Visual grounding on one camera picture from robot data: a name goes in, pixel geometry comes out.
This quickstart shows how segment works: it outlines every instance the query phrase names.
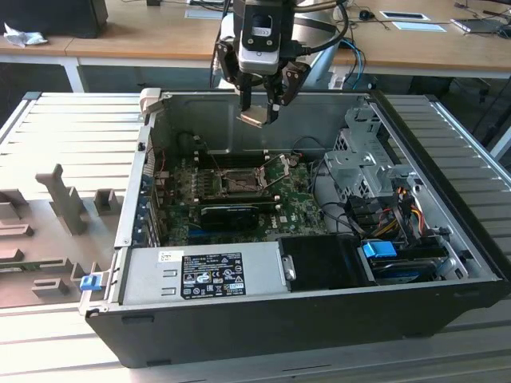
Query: sticker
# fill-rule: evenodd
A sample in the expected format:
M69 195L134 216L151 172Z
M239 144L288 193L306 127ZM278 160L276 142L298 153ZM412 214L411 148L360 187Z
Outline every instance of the sticker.
M201 299L245 295L241 253L180 255L181 297Z
M158 253L158 262L179 262L183 255L183 250L160 251Z

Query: motherboard chip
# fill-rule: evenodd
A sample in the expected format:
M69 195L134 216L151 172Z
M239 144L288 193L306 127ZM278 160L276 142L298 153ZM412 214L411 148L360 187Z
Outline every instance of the motherboard chip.
M233 170L225 172L223 179L227 193L257 192L259 190L259 185L254 171L247 172Z

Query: green motherboard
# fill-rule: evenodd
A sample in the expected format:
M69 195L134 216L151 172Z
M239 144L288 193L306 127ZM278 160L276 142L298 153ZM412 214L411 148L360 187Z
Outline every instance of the green motherboard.
M184 246L214 243L250 243L275 241L287 235L318 235L326 234L323 215L309 192L310 172L305 163L286 155L285 160L291 163L284 176L280 161L272 161L271 166L264 168L267 188L263 190L268 198L278 196L278 203L258 215L259 224L256 228L242 231L206 231L200 222L201 210L210 206L208 196L215 198L225 196L225 205L236 206L233 199L251 194L254 185L247 178L240 178L228 184L222 184L218 174L246 175L257 172L257 168L215 168L200 169L193 159L182 159L169 169L168 184L160 204L160 214L164 231L167 233L165 246ZM241 206L250 206L250 202Z

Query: blue cable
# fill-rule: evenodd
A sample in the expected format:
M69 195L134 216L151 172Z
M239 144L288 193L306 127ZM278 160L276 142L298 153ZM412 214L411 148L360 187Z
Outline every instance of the blue cable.
M354 82L353 84L353 87L352 89L355 89L357 87L357 84L358 84L358 81L360 80L360 77L362 76L362 58L360 56L360 52L358 51L358 49L353 45L351 44L348 40L343 40L343 42L348 45L352 50L353 52L356 53L357 55L357 59L358 59L358 75L357 75L357 80Z

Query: motherboard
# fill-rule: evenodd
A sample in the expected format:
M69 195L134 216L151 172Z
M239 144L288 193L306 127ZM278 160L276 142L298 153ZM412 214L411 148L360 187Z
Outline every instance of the motherboard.
M306 163L288 154L181 158L160 183L163 244L326 234L323 213L310 193L310 174Z

